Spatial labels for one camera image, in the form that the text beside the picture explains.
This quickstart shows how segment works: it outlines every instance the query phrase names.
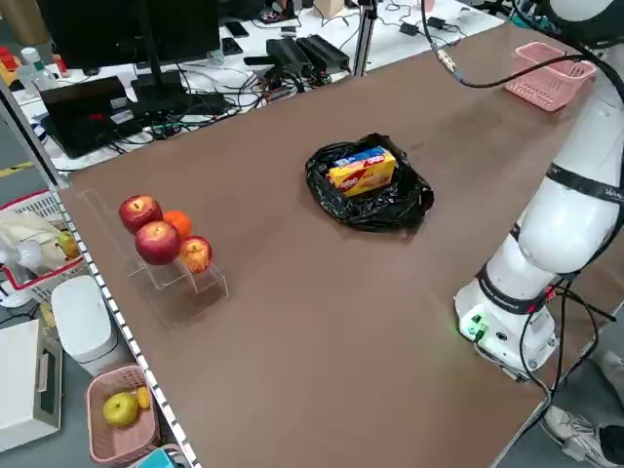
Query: charger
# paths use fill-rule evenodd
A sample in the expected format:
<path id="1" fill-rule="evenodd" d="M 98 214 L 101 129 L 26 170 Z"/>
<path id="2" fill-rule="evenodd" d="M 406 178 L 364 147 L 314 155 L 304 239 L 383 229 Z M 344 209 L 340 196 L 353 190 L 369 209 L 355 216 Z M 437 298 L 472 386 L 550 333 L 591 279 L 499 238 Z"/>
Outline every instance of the charger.
<path id="1" fill-rule="evenodd" d="M 444 21 L 442 18 L 429 17 L 427 19 L 427 25 L 435 27 L 436 29 L 444 29 L 444 27 L 447 25 L 447 22 Z"/>

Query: white container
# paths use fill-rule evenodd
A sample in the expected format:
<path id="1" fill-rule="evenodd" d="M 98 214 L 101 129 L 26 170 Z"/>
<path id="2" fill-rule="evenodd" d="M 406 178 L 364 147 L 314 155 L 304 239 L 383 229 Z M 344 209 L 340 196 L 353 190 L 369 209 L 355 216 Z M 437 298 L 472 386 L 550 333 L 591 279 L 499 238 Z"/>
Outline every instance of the white container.
<path id="1" fill-rule="evenodd" d="M 63 349 L 91 375 L 132 361 L 91 276 L 76 276 L 58 285 L 52 291 L 52 311 Z"/>
<path id="2" fill-rule="evenodd" d="M 41 320 L 0 330 L 0 451 L 60 428 L 62 350 Z"/>

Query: sticker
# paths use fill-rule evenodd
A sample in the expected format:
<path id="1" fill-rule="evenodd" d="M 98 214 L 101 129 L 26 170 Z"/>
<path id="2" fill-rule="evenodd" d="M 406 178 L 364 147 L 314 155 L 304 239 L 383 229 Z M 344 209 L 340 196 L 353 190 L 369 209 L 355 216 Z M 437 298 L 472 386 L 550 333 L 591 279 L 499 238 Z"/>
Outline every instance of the sticker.
<path id="1" fill-rule="evenodd" d="M 135 114 L 133 114 L 132 110 L 122 110 L 121 112 L 117 112 L 110 116 L 110 120 L 115 122 L 117 125 L 121 125 L 124 122 L 128 122 L 129 120 L 133 120 L 135 118 Z"/>
<path id="2" fill-rule="evenodd" d="M 127 102 L 128 102 L 128 98 L 125 96 L 116 97 L 115 99 L 110 100 L 110 106 L 113 109 L 119 109 L 120 107 L 125 107 Z"/>

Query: metal frame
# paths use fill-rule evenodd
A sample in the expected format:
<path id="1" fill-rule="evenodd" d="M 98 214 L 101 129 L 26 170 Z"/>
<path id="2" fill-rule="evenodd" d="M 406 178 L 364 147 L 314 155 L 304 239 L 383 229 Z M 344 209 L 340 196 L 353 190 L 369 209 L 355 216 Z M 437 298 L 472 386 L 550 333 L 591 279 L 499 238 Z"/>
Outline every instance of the metal frame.
<path id="1" fill-rule="evenodd" d="M 0 80 L 0 100 L 2 101 L 0 118 L 6 122 L 9 130 L 16 137 L 27 158 L 37 168 L 50 191 L 56 192 L 60 188 L 68 187 L 67 178 L 57 171 L 50 155 L 30 128 L 28 120 L 21 112 L 20 105 L 3 80 Z"/>
<path id="2" fill-rule="evenodd" d="M 362 14 L 360 15 L 360 30 L 358 45 L 353 58 L 353 76 L 364 76 L 367 71 L 369 51 L 371 49 L 372 28 L 377 19 L 377 0 L 360 0 Z"/>

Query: black device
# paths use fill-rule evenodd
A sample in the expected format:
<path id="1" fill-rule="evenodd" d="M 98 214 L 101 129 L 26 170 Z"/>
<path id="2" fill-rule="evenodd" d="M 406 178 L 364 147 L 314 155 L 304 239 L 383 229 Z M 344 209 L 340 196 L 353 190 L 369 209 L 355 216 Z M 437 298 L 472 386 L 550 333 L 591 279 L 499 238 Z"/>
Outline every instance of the black device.
<path id="1" fill-rule="evenodd" d="M 290 37 L 279 40 L 268 39 L 266 53 L 278 64 L 287 66 L 301 76 L 310 76 L 312 73 L 312 62 Z"/>
<path id="2" fill-rule="evenodd" d="M 225 24 L 225 27 L 227 27 L 227 30 L 230 31 L 234 37 L 247 37 L 250 35 L 247 29 L 237 21 L 229 21 Z"/>
<path id="3" fill-rule="evenodd" d="M 180 112 L 201 99 L 188 95 L 177 72 L 160 60 L 205 57 L 219 47 L 217 2 L 204 0 L 37 0 L 65 63 L 98 67 L 149 61 L 151 75 L 133 83 L 135 112 Z"/>
<path id="4" fill-rule="evenodd" d="M 407 34 L 408 36 L 415 36 L 419 32 L 418 26 L 416 26 L 415 24 L 408 24 L 406 22 L 401 24 L 399 31 L 403 32 L 404 34 Z"/>
<path id="5" fill-rule="evenodd" d="M 280 28 L 282 37 L 296 37 L 296 27 L 294 26 L 282 26 Z"/>
<path id="6" fill-rule="evenodd" d="M 241 46 L 239 46 L 238 43 L 231 37 L 224 37 L 221 39 L 221 45 L 225 56 L 237 56 L 243 53 Z"/>
<path id="7" fill-rule="evenodd" d="M 349 70 L 349 56 L 318 34 L 300 37 L 296 44 L 308 56 L 317 72 L 332 74 Z"/>
<path id="8" fill-rule="evenodd" d="M 447 22 L 444 21 L 442 18 L 429 17 L 427 19 L 427 25 L 431 27 L 435 27 L 436 29 L 444 29 L 446 24 Z"/>
<path id="9" fill-rule="evenodd" d="M 42 91 L 41 99 L 49 113 L 41 125 L 69 158 L 142 132 L 116 76 Z"/>

